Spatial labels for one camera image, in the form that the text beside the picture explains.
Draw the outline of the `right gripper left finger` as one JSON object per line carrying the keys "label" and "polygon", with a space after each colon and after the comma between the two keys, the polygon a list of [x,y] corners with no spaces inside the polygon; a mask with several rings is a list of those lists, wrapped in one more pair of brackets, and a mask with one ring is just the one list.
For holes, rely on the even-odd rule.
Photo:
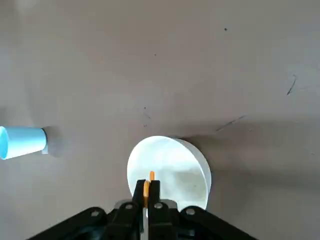
{"label": "right gripper left finger", "polygon": [[143,230],[145,182],[138,180],[132,199],[119,201],[109,213],[101,207],[90,207],[30,239],[138,240]]}

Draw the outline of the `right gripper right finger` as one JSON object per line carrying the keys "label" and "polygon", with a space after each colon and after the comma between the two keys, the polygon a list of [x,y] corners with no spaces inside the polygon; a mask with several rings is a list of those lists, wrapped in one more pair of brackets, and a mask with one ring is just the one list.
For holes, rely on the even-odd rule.
{"label": "right gripper right finger", "polygon": [[149,240],[254,240],[255,238],[214,214],[187,206],[178,211],[160,199],[159,180],[148,190]]}

